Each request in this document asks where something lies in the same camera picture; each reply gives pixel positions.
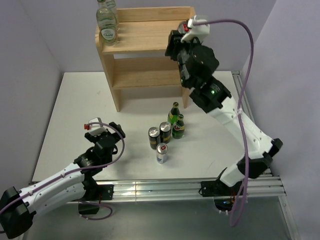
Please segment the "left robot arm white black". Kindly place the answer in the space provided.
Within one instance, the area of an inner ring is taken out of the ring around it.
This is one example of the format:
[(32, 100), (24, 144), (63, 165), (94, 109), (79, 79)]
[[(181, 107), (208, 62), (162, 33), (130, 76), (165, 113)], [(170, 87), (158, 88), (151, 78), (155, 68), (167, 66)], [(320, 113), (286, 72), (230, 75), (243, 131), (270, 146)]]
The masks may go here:
[(122, 156), (117, 143), (126, 135), (119, 124), (103, 123), (94, 118), (84, 125), (84, 137), (93, 146), (73, 163), (43, 181), (20, 190), (6, 189), (0, 198), (1, 233), (8, 239), (24, 234), (41, 215), (70, 201), (92, 200), (98, 194), (94, 176), (115, 163), (113, 155)]

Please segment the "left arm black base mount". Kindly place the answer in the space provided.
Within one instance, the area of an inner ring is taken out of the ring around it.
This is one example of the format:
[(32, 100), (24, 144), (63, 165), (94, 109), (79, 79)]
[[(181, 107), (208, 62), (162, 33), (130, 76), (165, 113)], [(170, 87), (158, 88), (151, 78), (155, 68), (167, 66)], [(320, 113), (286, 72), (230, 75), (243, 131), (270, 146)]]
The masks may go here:
[[(96, 188), (90, 193), (85, 193), (85, 195), (80, 198), (78, 203), (78, 213), (80, 215), (96, 215), (100, 208), (102, 201), (110, 201), (113, 198), (114, 185), (113, 184), (98, 184)], [(91, 205), (89, 203), (82, 203), (96, 201), (98, 205)]]

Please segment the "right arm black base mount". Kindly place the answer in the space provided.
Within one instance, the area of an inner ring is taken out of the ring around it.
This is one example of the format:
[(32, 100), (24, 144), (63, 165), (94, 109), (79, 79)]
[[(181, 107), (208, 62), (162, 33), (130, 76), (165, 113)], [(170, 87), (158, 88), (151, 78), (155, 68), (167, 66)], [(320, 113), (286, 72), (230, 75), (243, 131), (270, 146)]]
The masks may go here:
[(205, 180), (200, 182), (198, 193), (202, 197), (224, 197), (214, 200), (214, 205), (219, 211), (231, 211), (236, 201), (236, 196), (240, 190), (242, 181), (238, 181), (234, 186), (225, 185), (220, 176), (216, 180)]

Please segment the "silver blue energy drink can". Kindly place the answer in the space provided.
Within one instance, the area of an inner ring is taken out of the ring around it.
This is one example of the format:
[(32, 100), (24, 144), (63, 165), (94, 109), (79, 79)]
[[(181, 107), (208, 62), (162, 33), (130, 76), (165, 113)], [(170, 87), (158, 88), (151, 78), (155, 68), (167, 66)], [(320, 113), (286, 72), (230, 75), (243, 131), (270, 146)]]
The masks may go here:
[(177, 27), (177, 31), (182, 35), (188, 33), (189, 30), (190, 29), (188, 28), (188, 21), (187, 20), (184, 20), (184, 21), (180, 22), (178, 27)]

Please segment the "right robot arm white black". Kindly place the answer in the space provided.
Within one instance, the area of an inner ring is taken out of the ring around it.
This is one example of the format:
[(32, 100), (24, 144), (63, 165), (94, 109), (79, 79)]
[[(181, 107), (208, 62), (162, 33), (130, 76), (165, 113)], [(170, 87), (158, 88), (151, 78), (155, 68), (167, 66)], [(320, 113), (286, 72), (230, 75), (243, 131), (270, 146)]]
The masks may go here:
[(224, 169), (215, 181), (217, 191), (227, 195), (237, 183), (256, 179), (269, 168), (283, 142), (260, 130), (238, 106), (227, 87), (213, 76), (219, 65), (213, 50), (204, 46), (198, 37), (189, 40), (184, 37), (178, 30), (172, 30), (165, 56), (177, 62), (181, 85), (191, 90), (192, 101), (244, 147), (242, 159)]

